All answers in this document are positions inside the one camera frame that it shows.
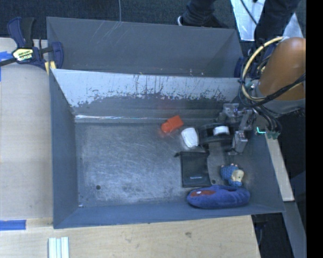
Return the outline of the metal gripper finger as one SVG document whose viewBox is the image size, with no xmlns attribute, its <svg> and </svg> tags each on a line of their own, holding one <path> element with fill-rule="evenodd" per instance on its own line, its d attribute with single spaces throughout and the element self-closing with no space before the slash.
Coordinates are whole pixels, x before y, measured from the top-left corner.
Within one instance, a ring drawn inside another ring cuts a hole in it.
<svg viewBox="0 0 323 258">
<path fill-rule="evenodd" d="M 219 113 L 217 121 L 220 123 L 235 123 L 238 119 L 238 103 L 223 104 L 222 111 Z"/>
<path fill-rule="evenodd" d="M 235 131 L 232 148 L 237 153 L 243 153 L 244 149 L 248 143 L 248 138 L 243 130 Z"/>
</svg>

